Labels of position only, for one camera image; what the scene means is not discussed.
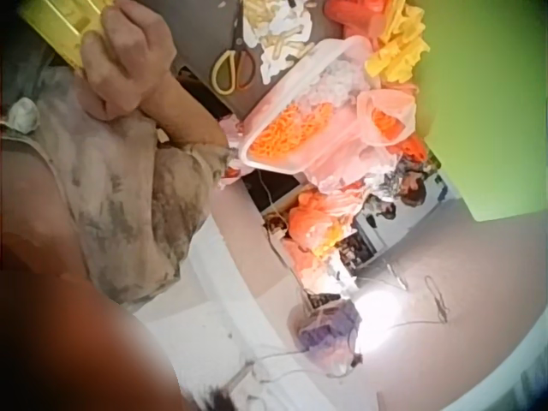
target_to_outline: clear plastic box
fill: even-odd
[[[357,124],[355,95],[367,89],[380,88],[379,80],[369,77],[363,69],[365,61],[371,54],[371,43],[360,36],[345,40],[325,39],[319,42],[272,88],[244,121],[244,140],[240,148],[241,161],[257,169],[296,174],[334,147],[340,139],[344,139],[346,133],[355,133]],[[343,89],[330,90],[329,81],[322,83],[324,78],[320,76],[327,73],[333,79],[336,77],[333,73],[337,71],[332,70],[341,65],[346,67],[348,63],[359,68],[360,75],[363,76],[364,90],[356,89],[355,95],[349,95],[348,101],[342,103],[344,98],[340,99],[340,97]],[[312,100],[321,95],[321,92],[313,91],[315,84],[320,83],[325,96],[333,94],[335,96],[333,98],[339,97],[333,104],[332,115],[326,126],[283,157],[268,158],[254,155],[253,150],[250,150],[253,143],[291,104],[298,104],[299,107],[303,107],[303,111],[318,107]],[[315,93],[315,96],[308,98],[312,93]]]

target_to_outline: gray t-shirt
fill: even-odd
[[[32,146],[50,166],[93,284],[128,307],[149,301],[179,278],[229,150],[158,146],[155,123],[139,112],[110,123],[92,119],[66,68],[44,72],[36,104],[39,128],[3,138]]]

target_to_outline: green surface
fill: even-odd
[[[415,0],[418,130],[478,221],[546,208],[542,0]]]

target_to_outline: light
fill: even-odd
[[[364,354],[373,351],[386,340],[401,307],[396,297],[386,291],[364,294],[354,304],[361,316],[356,349]]]

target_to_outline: table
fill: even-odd
[[[175,68],[188,67],[198,79],[211,87],[211,68],[215,61],[230,48],[235,8],[238,0],[140,0],[143,4],[161,14],[170,26],[178,56]],[[328,21],[322,12],[325,0],[317,0],[318,6],[309,9],[313,19],[313,32],[310,41],[341,38],[340,25]],[[264,85],[259,72],[260,47],[251,50],[257,63],[253,84],[244,92],[231,96],[218,96],[221,101],[240,119],[244,119],[253,107],[268,93],[287,70]]]

